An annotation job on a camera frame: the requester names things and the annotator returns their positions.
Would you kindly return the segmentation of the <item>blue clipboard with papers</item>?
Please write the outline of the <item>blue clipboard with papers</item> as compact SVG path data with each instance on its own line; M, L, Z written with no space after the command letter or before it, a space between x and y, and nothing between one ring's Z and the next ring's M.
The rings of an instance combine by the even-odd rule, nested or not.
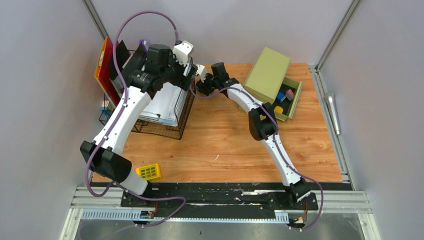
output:
M166 126L177 127L188 91L167 82L156 93L153 100L144 108L138 119Z

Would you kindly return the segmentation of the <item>green drawer cabinet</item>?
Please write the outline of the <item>green drawer cabinet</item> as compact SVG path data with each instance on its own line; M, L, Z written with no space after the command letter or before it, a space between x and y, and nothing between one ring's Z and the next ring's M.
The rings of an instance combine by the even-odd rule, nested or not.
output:
M290 57L264 47L243 83L244 89L259 101L282 107L283 114L275 113L275 117L283 122L293 118L303 87L303 82L286 76L290 63ZM279 103L278 92L285 94L288 89L294 92L293 101Z

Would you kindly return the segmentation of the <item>black folder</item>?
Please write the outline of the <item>black folder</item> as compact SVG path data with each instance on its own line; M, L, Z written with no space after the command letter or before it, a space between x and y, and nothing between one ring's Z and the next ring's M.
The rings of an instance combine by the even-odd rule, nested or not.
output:
M127 48L125 42L121 40L117 44L115 51L118 70L121 72L124 79L126 79L134 70L142 67L143 57L146 54L142 45L139 45L136 50L130 50ZM115 68L113 58L111 58L109 62L109 74L110 80L112 81L116 92L119 97L121 97L124 93L124 87L118 76L118 71Z

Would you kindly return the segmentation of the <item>blue stamp block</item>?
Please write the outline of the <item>blue stamp block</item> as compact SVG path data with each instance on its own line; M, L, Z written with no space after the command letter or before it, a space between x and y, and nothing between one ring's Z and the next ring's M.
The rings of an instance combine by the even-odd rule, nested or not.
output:
M278 94L276 96L276 100L279 103L282 103L285 99L286 99L286 95L283 92L278 92Z

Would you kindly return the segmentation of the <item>yellow eraser block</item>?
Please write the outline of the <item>yellow eraser block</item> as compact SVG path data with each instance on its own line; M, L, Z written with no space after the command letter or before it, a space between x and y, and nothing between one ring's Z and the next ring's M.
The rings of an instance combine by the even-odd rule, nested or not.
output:
M280 115L282 115L283 113L284 113L284 109L281 107L281 106L275 106L275 108L274 108L274 112L276 113L276 114L280 114Z

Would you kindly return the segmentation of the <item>red folder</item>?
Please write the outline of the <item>red folder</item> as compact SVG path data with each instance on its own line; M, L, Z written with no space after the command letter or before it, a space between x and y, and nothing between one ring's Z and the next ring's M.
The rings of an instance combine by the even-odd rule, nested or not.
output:
M113 107L116 107L120 101L120 97L110 79L110 60L112 58L113 44L108 38L107 46L104 51L103 62L101 65L99 80L103 85L103 93L112 104Z

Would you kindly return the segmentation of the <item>pink eraser block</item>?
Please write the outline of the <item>pink eraser block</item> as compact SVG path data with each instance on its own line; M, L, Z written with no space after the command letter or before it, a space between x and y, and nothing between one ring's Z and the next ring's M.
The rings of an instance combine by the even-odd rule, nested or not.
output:
M294 92L291 90L291 89L288 89L286 92L285 92L285 98L288 100L288 101L293 101L293 99L294 99L294 97L295 97L295 94L294 94Z

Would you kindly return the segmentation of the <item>black wire basket organizer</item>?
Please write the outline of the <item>black wire basket organizer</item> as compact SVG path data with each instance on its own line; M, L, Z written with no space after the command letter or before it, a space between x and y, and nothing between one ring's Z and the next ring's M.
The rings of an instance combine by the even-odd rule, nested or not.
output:
M93 139L107 144L124 143L130 132L182 138L193 99L188 95L197 66L192 58L185 64L165 45L152 45L119 58L113 69L122 87L120 101L101 132Z

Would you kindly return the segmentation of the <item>orange folder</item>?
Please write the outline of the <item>orange folder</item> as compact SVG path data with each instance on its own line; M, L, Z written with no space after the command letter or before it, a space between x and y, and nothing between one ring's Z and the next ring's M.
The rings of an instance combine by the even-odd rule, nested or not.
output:
M100 49L100 52L99 52L99 55L98 55L98 58L97 58L96 68L95 68L95 72L94 72L94 78L96 79L97 83L99 84L99 86L102 89L104 89L104 87L103 87L102 82L99 80L99 75L100 75L100 70L101 70L101 67L102 67L102 64L103 64L104 52L105 52L106 46L108 44L108 40L109 40L109 37L107 36L103 41L102 47Z

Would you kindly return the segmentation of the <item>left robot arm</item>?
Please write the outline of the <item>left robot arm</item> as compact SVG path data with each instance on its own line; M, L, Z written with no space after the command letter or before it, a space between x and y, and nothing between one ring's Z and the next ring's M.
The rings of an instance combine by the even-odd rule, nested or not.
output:
M134 53L118 74L123 95L106 125L92 141L83 141L80 152L86 162L84 181L94 197L89 172L111 180L109 187L121 187L140 206L153 201L151 183L132 170L132 163L122 156L125 142L145 107L165 83L186 91L194 81L197 67L192 63L194 46L182 41L173 48L152 44L140 54Z

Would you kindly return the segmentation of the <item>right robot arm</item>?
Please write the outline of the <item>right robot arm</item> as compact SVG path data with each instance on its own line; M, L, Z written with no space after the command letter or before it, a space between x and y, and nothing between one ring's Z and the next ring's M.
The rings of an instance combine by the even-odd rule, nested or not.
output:
M211 73L204 65L197 64L196 67L196 75L199 76L199 81L195 84L196 90L205 98L221 93L247 112L252 138L266 148L277 167L287 192L286 204L292 209L301 207L311 194L311 188L284 149L272 104L256 99L237 79L230 78L222 62L213 64Z

